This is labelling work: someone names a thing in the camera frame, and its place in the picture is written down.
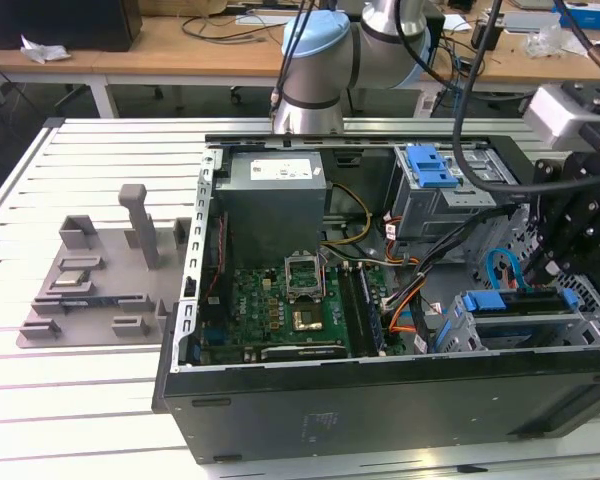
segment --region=electronic equipment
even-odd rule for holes
[[[520,10],[553,10],[553,0],[510,0]]]
[[[42,45],[124,52],[140,33],[138,0],[0,0],[0,50]]]
[[[490,184],[533,178],[508,137],[462,148]],[[197,192],[156,395],[198,463],[558,437],[600,412],[600,283],[526,277],[533,205],[478,190],[448,136],[208,136]]]
[[[487,22],[486,20],[480,19],[476,22],[476,26],[473,29],[473,34],[471,35],[471,46],[473,48],[478,48],[480,42],[482,41],[482,37],[487,30]],[[496,25],[493,28],[493,31],[489,35],[487,39],[487,50],[493,51],[496,49],[498,45],[498,40],[500,40],[500,34],[504,30],[504,22],[503,19],[498,19]]]

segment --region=label sticker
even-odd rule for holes
[[[416,335],[416,338],[413,339],[413,346],[416,347],[418,352],[427,353],[427,342],[422,340],[420,335]]]
[[[311,178],[311,162],[308,158],[280,158],[251,162],[251,180],[310,180]]]
[[[395,225],[386,225],[385,229],[387,231],[387,239],[395,240],[396,239],[396,226]]]

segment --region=black metal panel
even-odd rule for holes
[[[564,370],[579,355],[566,361]],[[561,356],[536,355],[556,357],[549,362],[556,366]],[[566,417],[556,414],[583,388],[600,389],[591,373],[489,375],[499,366],[510,370],[506,364],[518,363],[515,357],[422,362],[430,374],[445,373],[439,380],[417,372],[420,361],[217,372],[206,379],[205,373],[181,374],[178,381],[170,375],[166,401],[199,463],[218,456],[249,461],[559,436],[600,412],[597,395],[567,410]],[[536,363],[526,357],[521,363]],[[432,379],[406,379],[422,376]],[[204,393],[174,396],[175,390]],[[217,403],[193,406],[197,399]],[[585,407],[587,417],[577,418]],[[574,417],[577,423],[571,422]],[[539,418],[546,421],[531,423]]]

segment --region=blue latch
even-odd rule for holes
[[[453,188],[458,179],[451,175],[445,160],[433,145],[409,145],[407,162],[418,176],[422,188]]]
[[[578,298],[578,294],[571,290],[570,288],[565,288],[562,290],[562,296],[564,297],[567,305],[572,312],[578,311],[578,306],[580,305],[580,299]]]
[[[467,292],[462,297],[462,301],[466,309],[470,312],[476,310],[506,310],[507,308],[500,293],[496,290]]]

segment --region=black box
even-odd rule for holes
[[[0,50],[42,45],[124,52],[140,33],[138,0],[0,0]]]

